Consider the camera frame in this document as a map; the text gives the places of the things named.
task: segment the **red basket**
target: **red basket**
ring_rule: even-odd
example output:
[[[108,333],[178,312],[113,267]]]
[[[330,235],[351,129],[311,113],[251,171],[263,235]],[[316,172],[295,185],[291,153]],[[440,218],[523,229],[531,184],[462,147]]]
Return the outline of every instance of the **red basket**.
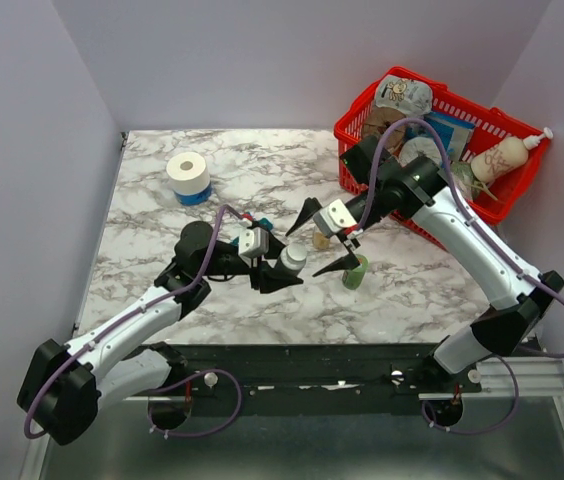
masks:
[[[542,133],[536,128],[509,117],[498,108],[494,107],[489,110],[481,107],[450,92],[448,87],[443,83],[429,80],[406,68],[393,67],[382,75],[382,78],[389,74],[427,83],[433,90],[434,111],[452,115],[460,120],[465,120],[475,125],[471,141],[462,157],[463,160],[468,160],[474,155],[487,150],[507,136],[514,135],[524,138],[528,135],[539,135]],[[333,133],[335,134],[335,138],[338,139],[340,155],[360,141],[360,132],[367,115],[371,111],[375,89],[380,83],[380,80],[369,85],[351,104],[349,111],[335,124]],[[474,202],[469,202],[473,210],[475,210],[482,220],[489,225],[497,225],[504,220],[515,201],[529,188],[529,185],[531,185],[533,178],[540,168],[542,155],[544,155],[548,144],[548,140],[542,140],[537,148],[531,150],[529,160],[523,167],[513,170],[495,181],[489,190],[491,190],[499,201],[495,201],[487,194],[481,193]],[[356,195],[367,188],[365,185],[359,185],[355,182],[342,162],[340,162],[340,185],[347,191]],[[400,218],[395,218],[400,223],[441,247],[431,235],[419,228],[411,220],[403,221]]]

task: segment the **marble table surface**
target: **marble table surface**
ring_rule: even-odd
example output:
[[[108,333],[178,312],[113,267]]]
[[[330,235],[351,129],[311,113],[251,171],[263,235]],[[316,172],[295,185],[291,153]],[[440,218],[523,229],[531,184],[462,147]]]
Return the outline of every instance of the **marble table surface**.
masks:
[[[184,151],[202,154],[214,193],[183,207],[168,189],[166,162]],[[329,131],[138,131],[129,136],[77,334],[111,318],[137,299],[169,263],[180,230],[212,222],[223,203],[266,216],[279,236],[308,196],[323,204],[350,195],[338,184],[337,141]],[[221,238],[239,231],[226,217]],[[305,284],[269,295],[248,278],[211,283],[204,303],[149,341],[173,343],[437,342],[487,307],[459,263],[392,220],[369,229],[358,250],[370,260],[357,291],[341,274],[310,274],[343,254],[333,243],[315,251],[312,227],[294,235],[309,249]]]

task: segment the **lotion bottle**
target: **lotion bottle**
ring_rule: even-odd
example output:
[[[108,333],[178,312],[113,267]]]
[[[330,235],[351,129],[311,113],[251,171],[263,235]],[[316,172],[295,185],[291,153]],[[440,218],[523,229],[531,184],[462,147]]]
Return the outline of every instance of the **lotion bottle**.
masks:
[[[471,170],[475,178],[489,184],[505,173],[521,167],[529,159],[529,150],[540,145],[544,138],[549,140],[553,138],[551,129],[545,128],[542,135],[530,135],[525,139],[505,138],[471,161]]]

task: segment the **black joint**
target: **black joint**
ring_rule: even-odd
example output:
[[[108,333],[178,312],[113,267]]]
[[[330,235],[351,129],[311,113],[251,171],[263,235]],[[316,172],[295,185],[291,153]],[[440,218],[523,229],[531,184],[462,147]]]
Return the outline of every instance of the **black joint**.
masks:
[[[435,361],[433,352],[424,358],[415,371],[414,378],[418,384],[425,385],[431,391],[443,392],[452,384],[453,377]]]
[[[66,347],[54,340],[47,340],[37,348],[18,394],[20,408],[29,411],[44,383],[68,358]],[[75,361],[42,397],[33,419],[59,445],[66,445],[93,423],[99,396],[93,374]]]
[[[178,352],[176,349],[174,349],[173,347],[171,347],[165,342],[159,342],[151,346],[141,347],[141,348],[142,349],[149,348],[154,352],[159,353],[160,355],[162,355],[162,357],[164,357],[166,362],[171,367],[171,371],[169,372],[169,375],[167,376],[164,383],[161,385],[162,387],[175,385],[176,383],[180,382],[181,380],[184,380],[191,373],[193,373],[193,372],[189,372],[186,368],[188,363],[187,359],[180,352]]]
[[[179,267],[174,258],[171,264],[158,275],[153,285],[165,288],[169,292],[174,292],[193,283],[193,279],[194,277],[192,275],[189,275]],[[180,320],[199,307],[209,293],[211,293],[211,287],[208,282],[201,280],[188,292],[175,295],[173,297],[174,301],[182,306]]]
[[[554,270],[540,275],[540,281],[554,292],[560,292],[564,288],[564,279]],[[554,300],[551,295],[539,288],[534,289],[529,297],[540,309],[540,318],[544,317]]]
[[[175,244],[175,256],[171,265],[160,276],[174,268],[176,275],[183,272],[193,279],[200,271],[212,233],[213,228],[206,222],[196,221],[187,224],[182,229],[180,241]],[[238,247],[216,240],[205,275],[222,277],[248,275],[248,273],[248,266],[238,255]]]
[[[340,156],[340,160],[351,173],[355,181],[361,185],[369,184],[369,174],[373,164],[373,155],[378,146],[379,139],[370,135],[348,149]],[[391,157],[391,154],[382,149],[380,163]]]
[[[475,339],[496,355],[508,356],[540,318],[540,309],[531,299],[504,310],[489,308],[471,324]]]

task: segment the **white bottle cap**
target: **white bottle cap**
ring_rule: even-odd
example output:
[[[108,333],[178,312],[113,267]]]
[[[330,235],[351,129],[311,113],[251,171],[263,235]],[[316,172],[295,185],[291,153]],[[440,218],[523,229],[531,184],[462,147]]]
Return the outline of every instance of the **white bottle cap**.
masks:
[[[540,142],[545,138],[548,138],[549,140],[553,139],[553,132],[548,127],[544,129],[544,133],[542,135],[529,135],[522,140],[522,143],[524,143],[527,150],[532,150],[540,145]]]
[[[282,250],[280,260],[282,264],[294,272],[300,272],[306,265],[307,251],[299,243],[291,243]]]

